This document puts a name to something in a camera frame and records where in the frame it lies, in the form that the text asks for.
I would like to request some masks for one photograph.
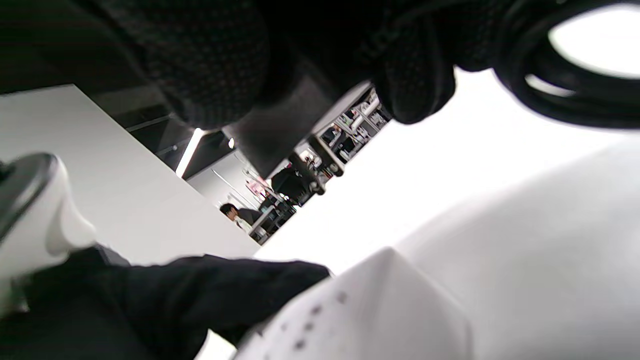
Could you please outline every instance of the ceiling light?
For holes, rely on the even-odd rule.
[[[196,151],[196,148],[198,147],[198,143],[200,142],[202,135],[204,135],[204,131],[202,131],[200,128],[195,129],[193,131],[193,136],[189,141],[189,145],[187,145],[187,149],[184,151],[184,154],[182,154],[182,159],[180,159],[178,168],[175,169],[175,173],[179,177],[182,177],[184,175],[184,171],[187,170],[189,161],[191,161],[191,157],[193,156],[193,153]]]

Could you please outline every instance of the white surface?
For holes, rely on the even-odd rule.
[[[425,224],[398,249],[458,299],[477,360],[638,359],[640,138]]]
[[[201,193],[211,204],[217,208],[224,203],[231,203],[237,208],[250,208],[257,209],[260,206],[260,202],[255,199],[251,190],[246,187],[246,181],[249,179],[243,173],[243,169],[246,167],[245,163],[240,161],[236,156],[236,152],[232,152],[226,155],[224,158],[218,160],[210,167],[205,168],[201,172],[197,173],[193,177],[187,180],[187,183],[191,185],[197,192]],[[237,199],[229,198],[229,193],[235,192],[231,187],[225,184],[211,169],[215,170],[225,180],[227,180],[236,190],[247,200],[249,204],[245,204],[244,200],[239,196],[242,202]]]
[[[64,164],[54,166],[42,193],[3,239],[0,279],[61,264],[70,251],[95,245],[95,228],[76,209]]]
[[[261,248],[262,259],[306,259],[340,273],[454,205],[509,187],[620,141],[522,108],[491,72],[458,72],[439,113],[391,123]],[[322,231],[318,219],[325,219]]]
[[[233,345],[210,330],[196,360],[229,360],[235,354]]]
[[[0,97],[0,158],[52,152],[98,241],[133,263],[258,246],[74,86]]]
[[[236,360],[467,360],[471,342],[452,298],[383,249],[288,303]]]

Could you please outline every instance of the black dot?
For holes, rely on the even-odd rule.
[[[298,340],[298,341],[296,341],[296,344],[293,346],[293,349],[295,349],[295,350],[302,350],[302,349],[304,349],[304,348],[305,348],[305,345],[306,345],[306,344],[307,344],[307,343],[305,343],[305,341],[304,341],[304,340]]]
[[[314,307],[313,309],[311,309],[311,315],[318,315],[321,312],[322,312],[322,306],[320,306],[320,305],[318,305],[318,306]]]
[[[341,304],[344,304],[345,302],[347,302],[347,293],[342,291],[338,294],[338,302]]]

